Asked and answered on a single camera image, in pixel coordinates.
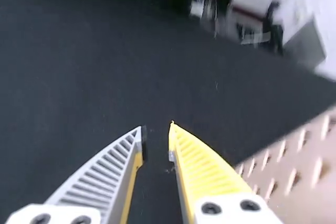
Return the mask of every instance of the tan pegboard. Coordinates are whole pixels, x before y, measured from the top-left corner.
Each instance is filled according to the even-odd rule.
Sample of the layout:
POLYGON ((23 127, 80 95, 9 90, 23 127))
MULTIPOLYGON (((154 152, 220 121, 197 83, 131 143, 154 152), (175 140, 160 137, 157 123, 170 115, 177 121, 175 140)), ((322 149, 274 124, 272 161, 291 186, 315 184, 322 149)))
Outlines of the tan pegboard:
POLYGON ((336 106, 236 166, 284 223, 336 223, 336 106))

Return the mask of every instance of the black screw head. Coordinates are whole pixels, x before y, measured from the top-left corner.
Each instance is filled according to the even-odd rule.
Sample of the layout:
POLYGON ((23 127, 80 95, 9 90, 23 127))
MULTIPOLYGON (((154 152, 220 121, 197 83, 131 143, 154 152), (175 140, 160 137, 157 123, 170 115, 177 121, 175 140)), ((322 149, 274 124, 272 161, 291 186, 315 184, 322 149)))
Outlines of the black screw head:
POLYGON ((71 224, 90 224, 90 223, 91 218, 85 215, 79 216, 71 222, 71 224))
POLYGON ((47 224, 49 223, 50 219, 51 219, 50 214, 40 214, 36 216, 34 219, 32 219, 30 224, 47 224))
POLYGON ((252 200, 243 200, 240 202, 240 207, 244 211, 259 211, 260 206, 252 200))
POLYGON ((222 212, 222 209, 219 205, 207 202, 202 206, 202 212, 208 215, 217 215, 222 212))

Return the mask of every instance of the pegboard hole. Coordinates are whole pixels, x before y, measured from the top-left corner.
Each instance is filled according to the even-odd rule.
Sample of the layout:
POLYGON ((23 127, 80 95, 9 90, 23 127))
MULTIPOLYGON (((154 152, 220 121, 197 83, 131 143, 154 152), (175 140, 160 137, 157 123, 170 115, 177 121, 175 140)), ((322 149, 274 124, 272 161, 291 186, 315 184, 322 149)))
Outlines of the pegboard hole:
POLYGON ((306 145, 308 140, 311 139, 311 131, 303 130, 299 143, 298 143, 298 152, 306 145))
POLYGON ((269 200, 277 189, 278 189, 278 183, 274 179, 272 179, 271 183, 269 183, 265 199, 269 200))
POLYGON ((335 125, 336 125, 336 118, 333 116, 329 117, 328 133, 331 132, 331 130, 335 127, 335 125))
POLYGON ((286 154, 286 152, 287 152, 286 141, 283 141, 281 144, 278 159, 277 159, 278 162, 282 159, 282 157, 286 154))
POLYGON ((261 170, 264 170, 266 165, 269 163, 269 161, 271 160, 271 155, 269 154, 269 151, 266 152, 264 160, 262 162, 262 167, 261 170))
POLYGON ((250 170, 248 171, 247 177, 249 177, 252 174, 256 166, 257 166, 257 162, 255 161, 255 159, 252 159, 250 170))
POLYGON ((288 179, 286 195, 288 195, 293 190, 293 188, 297 186, 301 179, 301 174, 296 169, 294 169, 288 179))
POLYGON ((239 174, 240 176, 242 176, 242 175, 243 175, 243 172, 244 172, 244 165, 241 164, 241 166, 239 167, 238 174, 239 174))
POLYGON ((312 186, 314 187, 319 181, 324 179, 330 172, 330 165, 325 162, 322 158, 318 158, 315 163, 315 168, 312 178, 312 186))

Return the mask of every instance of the screw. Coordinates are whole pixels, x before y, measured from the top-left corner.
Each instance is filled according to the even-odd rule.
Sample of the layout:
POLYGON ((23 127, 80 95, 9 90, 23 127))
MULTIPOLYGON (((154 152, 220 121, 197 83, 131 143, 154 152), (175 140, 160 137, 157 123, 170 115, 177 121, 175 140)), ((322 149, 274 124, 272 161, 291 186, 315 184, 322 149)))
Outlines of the screw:
POLYGON ((49 223, 51 216, 49 214, 40 214, 36 216, 30 224, 47 224, 49 223))
POLYGON ((240 207, 244 211, 259 211, 260 206, 252 200, 243 200, 240 203, 240 207))
POLYGON ((202 206, 202 212, 209 215, 217 215, 222 212, 219 205, 207 202, 202 206))
POLYGON ((90 224, 91 223, 91 218, 82 215, 74 219, 71 224, 90 224))

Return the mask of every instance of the black floor mat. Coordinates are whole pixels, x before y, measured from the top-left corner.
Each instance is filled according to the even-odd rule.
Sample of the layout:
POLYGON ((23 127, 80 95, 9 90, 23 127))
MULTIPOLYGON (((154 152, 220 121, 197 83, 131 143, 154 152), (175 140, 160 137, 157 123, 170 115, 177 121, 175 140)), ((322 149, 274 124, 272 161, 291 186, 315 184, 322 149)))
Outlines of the black floor mat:
POLYGON ((170 120, 232 164, 335 102, 336 86, 214 39, 165 0, 0 0, 0 221, 146 125, 129 223, 181 223, 170 120))

